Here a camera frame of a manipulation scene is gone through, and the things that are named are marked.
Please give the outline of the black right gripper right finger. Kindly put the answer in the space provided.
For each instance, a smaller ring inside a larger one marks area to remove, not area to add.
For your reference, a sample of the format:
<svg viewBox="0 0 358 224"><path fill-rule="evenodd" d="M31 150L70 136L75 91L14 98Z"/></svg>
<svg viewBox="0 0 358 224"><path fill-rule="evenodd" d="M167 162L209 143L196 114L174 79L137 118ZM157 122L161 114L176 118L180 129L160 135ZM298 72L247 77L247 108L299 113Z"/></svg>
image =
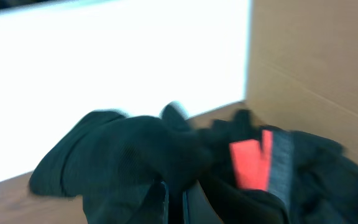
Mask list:
<svg viewBox="0 0 358 224"><path fill-rule="evenodd" d="M199 182L182 194L184 224L223 224Z"/></svg>

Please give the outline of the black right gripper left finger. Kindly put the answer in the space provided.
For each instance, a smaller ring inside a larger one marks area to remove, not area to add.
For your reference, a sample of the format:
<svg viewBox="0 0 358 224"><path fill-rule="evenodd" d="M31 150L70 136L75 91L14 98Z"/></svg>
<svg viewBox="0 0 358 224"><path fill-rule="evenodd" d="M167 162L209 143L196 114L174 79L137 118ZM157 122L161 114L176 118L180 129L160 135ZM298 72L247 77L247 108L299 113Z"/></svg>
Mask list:
<svg viewBox="0 0 358 224"><path fill-rule="evenodd" d="M151 186L129 224L168 224L169 192L165 182Z"/></svg>

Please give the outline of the black cloth shorts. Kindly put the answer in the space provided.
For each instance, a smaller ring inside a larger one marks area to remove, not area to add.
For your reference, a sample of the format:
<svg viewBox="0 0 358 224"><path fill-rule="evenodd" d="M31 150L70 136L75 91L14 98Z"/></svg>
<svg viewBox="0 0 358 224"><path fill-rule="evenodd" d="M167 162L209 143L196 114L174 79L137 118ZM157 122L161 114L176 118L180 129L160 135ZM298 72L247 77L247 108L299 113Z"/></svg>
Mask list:
<svg viewBox="0 0 358 224"><path fill-rule="evenodd" d="M335 141L274 126L249 110L194 129L176 104L159 117L113 110L84 116L29 179L39 196L83 199L88 223L129 223L165 182L168 223L184 223L195 182L223 223L358 223L358 165Z"/></svg>

